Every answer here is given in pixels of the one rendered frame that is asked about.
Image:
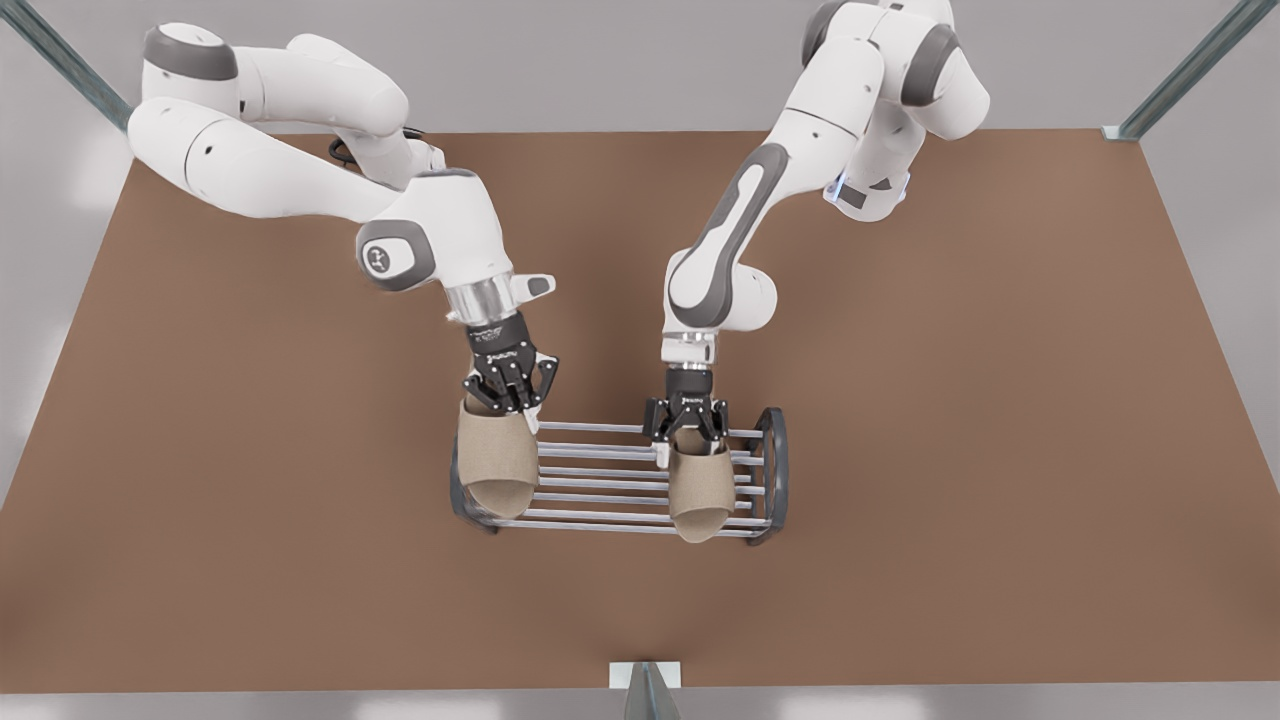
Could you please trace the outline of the tan slipper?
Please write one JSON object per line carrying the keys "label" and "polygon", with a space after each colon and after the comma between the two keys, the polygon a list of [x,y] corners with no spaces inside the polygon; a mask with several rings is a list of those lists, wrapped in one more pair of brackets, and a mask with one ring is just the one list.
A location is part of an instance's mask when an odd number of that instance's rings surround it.
{"label": "tan slipper", "polygon": [[669,456],[669,516],[689,543],[714,537],[736,510],[730,447],[708,441],[700,430],[684,428],[672,437]]}
{"label": "tan slipper", "polygon": [[526,416],[466,395],[457,441],[460,482],[475,502],[500,519],[524,514],[539,484],[538,443]]}

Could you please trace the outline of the silver frame post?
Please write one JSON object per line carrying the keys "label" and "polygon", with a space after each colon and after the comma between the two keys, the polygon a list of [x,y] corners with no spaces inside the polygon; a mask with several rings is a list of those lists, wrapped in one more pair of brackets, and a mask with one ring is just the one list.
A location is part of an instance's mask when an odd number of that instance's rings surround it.
{"label": "silver frame post", "polygon": [[672,689],[682,687],[681,662],[609,662],[609,688],[626,689],[623,720],[681,720]]}
{"label": "silver frame post", "polygon": [[129,105],[28,3],[0,0],[4,19],[87,102],[123,135],[133,111]]}
{"label": "silver frame post", "polygon": [[1101,127],[1103,138],[1125,143],[1140,141],[1276,6],[1280,0],[1238,0],[1125,120]]}

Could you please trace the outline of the metal shoe rack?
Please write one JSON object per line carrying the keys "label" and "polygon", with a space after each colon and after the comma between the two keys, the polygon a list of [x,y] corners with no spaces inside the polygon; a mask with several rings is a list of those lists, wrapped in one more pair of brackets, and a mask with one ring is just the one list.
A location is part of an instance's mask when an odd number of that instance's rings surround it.
{"label": "metal shoe rack", "polygon": [[[668,473],[640,425],[544,421],[538,442],[539,486],[530,509],[503,520],[475,502],[451,464],[451,505],[471,527],[503,527],[672,536]],[[759,546],[780,533],[788,511],[788,436],[778,407],[754,428],[730,433],[735,510],[719,537]]]}

